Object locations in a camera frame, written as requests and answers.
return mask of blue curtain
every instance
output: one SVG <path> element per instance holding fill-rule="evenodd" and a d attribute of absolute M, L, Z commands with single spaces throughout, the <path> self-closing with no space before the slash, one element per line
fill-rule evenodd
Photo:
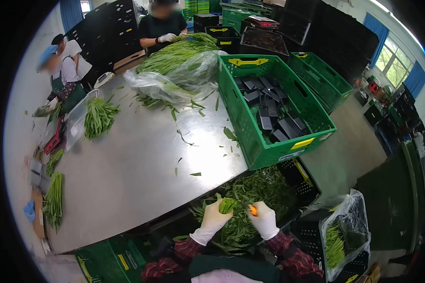
<path fill-rule="evenodd" d="M 363 20 L 363 25 L 366 26 L 369 30 L 373 31 L 379 39 L 378 47 L 373 53 L 370 68 L 373 68 L 378 60 L 379 54 L 383 49 L 384 43 L 386 42 L 387 36 L 389 35 L 389 29 L 385 25 L 381 24 L 380 21 L 376 20 L 374 16 L 367 13 L 365 19 Z"/>
<path fill-rule="evenodd" d="M 412 67 L 411 72 L 405 80 L 405 85 L 413 98 L 416 98 L 425 84 L 425 71 L 420 66 L 419 62 L 416 61 Z"/>
<path fill-rule="evenodd" d="M 60 0 L 60 12 L 66 32 L 83 20 L 80 0 Z"/>

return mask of black t-shirt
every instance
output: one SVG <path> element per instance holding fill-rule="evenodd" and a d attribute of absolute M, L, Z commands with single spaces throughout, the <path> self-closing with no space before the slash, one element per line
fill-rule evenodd
<path fill-rule="evenodd" d="M 186 21 L 183 15 L 179 12 L 174 12 L 165 20 L 147 15 L 140 21 L 139 38 L 156 38 L 168 33 L 179 35 L 179 33 L 186 27 Z"/>

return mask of worker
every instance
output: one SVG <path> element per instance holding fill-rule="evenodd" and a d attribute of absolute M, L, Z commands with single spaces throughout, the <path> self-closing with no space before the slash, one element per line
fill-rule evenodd
<path fill-rule="evenodd" d="M 57 45 L 50 45 L 41 54 L 37 71 L 50 75 L 52 91 L 47 104 L 54 109 L 59 101 L 62 102 L 60 115 L 69 113 L 86 96 L 79 82 L 76 63 L 71 57 L 62 59 L 58 56 Z"/>
<path fill-rule="evenodd" d="M 174 0 L 154 0 L 149 3 L 148 15 L 139 24 L 140 45 L 148 48 L 147 56 L 187 34 L 186 21 Z"/>
<path fill-rule="evenodd" d="M 80 52 L 82 48 L 75 39 L 65 42 L 64 35 L 59 34 L 52 40 L 52 45 L 57 45 L 57 55 L 62 59 L 69 56 L 76 64 L 77 75 L 85 92 L 90 92 L 99 77 L 99 73 L 87 60 L 85 60 Z"/>
<path fill-rule="evenodd" d="M 230 220 L 228 214 L 219 212 L 222 199 L 206 206 L 201 227 L 184 241 L 176 241 L 171 257 L 147 263 L 141 274 L 146 282 L 170 283 L 322 283 L 324 271 L 313 258 L 301 252 L 291 235 L 276 226 L 276 213 L 263 201 L 255 202 L 254 216 L 250 221 L 266 241 L 267 248 L 277 256 L 275 265 L 241 257 L 201 255 L 201 249 Z"/>

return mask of metal table surface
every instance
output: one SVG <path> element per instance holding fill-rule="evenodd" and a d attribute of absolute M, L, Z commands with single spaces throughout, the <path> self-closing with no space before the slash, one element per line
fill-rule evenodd
<path fill-rule="evenodd" d="M 105 99 L 113 92 L 111 102 L 121 111 L 108 133 L 80 139 L 56 167 L 64 174 L 62 224 L 58 233 L 47 226 L 56 254 L 147 223 L 247 170 L 241 149 L 223 133 L 222 127 L 233 127 L 221 98 L 215 111 L 218 92 L 199 102 L 205 117 L 178 107 L 175 124 L 168 108 L 138 107 L 122 76 L 100 90 Z M 202 175 L 190 175 L 197 172 Z"/>

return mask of clear plastic bag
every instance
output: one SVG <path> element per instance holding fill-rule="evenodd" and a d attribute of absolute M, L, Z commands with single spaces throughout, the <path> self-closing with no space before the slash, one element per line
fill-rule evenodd
<path fill-rule="evenodd" d="M 162 99 L 173 104 L 199 101 L 217 91 L 217 56 L 224 51 L 205 51 L 189 58 L 167 75 L 127 70 L 123 77 L 143 97 Z"/>
<path fill-rule="evenodd" d="M 345 259 L 334 268 L 326 269 L 327 281 L 334 281 L 343 267 L 355 259 L 361 252 L 368 252 L 370 256 L 371 233 L 368 230 L 367 212 L 363 194 L 351 189 L 345 197 L 339 196 L 343 201 L 335 208 L 334 212 L 321 222 L 321 237 L 326 243 L 326 230 L 334 224 L 339 224 L 345 237 Z"/>

